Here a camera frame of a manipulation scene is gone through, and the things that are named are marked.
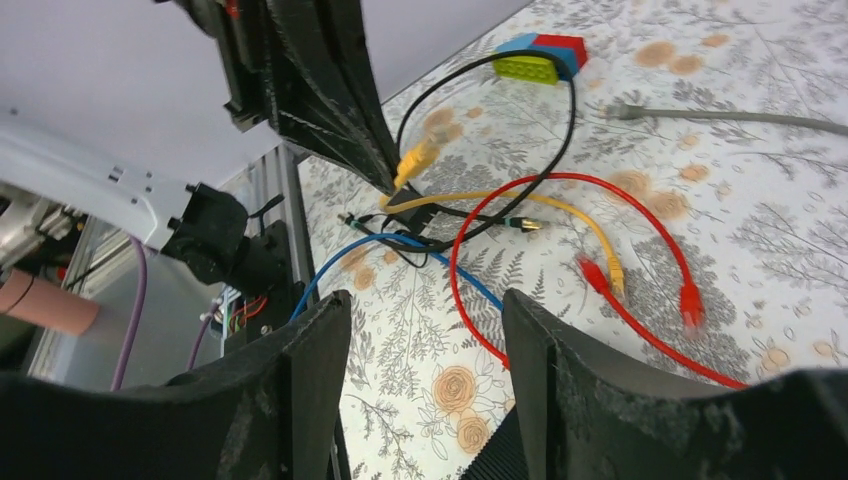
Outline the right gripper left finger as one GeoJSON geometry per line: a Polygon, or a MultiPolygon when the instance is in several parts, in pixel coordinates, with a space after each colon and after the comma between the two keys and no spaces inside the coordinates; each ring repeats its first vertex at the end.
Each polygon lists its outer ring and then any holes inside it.
{"type": "Polygon", "coordinates": [[[1,377],[5,479],[347,479],[339,403],[351,297],[161,386],[1,377]]]}

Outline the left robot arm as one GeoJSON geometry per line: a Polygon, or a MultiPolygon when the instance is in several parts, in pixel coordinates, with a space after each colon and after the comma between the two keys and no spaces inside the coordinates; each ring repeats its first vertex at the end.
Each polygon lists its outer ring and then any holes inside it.
{"type": "MultiPolygon", "coordinates": [[[[238,129],[267,122],[284,140],[394,193],[400,156],[359,2],[183,1],[180,8],[217,44],[238,129]]],[[[288,257],[248,238],[246,209],[206,184],[122,165],[11,117],[1,122],[1,178],[123,229],[204,284],[261,295],[290,281],[288,257]]]]}

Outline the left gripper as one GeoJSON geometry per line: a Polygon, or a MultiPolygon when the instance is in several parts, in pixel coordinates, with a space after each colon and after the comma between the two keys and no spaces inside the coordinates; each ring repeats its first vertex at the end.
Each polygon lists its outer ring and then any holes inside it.
{"type": "Polygon", "coordinates": [[[358,1],[175,3],[219,52],[242,132],[265,123],[288,142],[394,189],[399,148],[373,77],[358,1]]]}

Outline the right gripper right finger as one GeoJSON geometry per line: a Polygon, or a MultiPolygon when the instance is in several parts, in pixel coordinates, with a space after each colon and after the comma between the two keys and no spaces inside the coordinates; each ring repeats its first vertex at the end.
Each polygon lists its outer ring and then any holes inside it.
{"type": "Polygon", "coordinates": [[[847,373],[795,370],[740,390],[649,366],[511,289],[515,404],[468,479],[843,479],[847,373]]]}

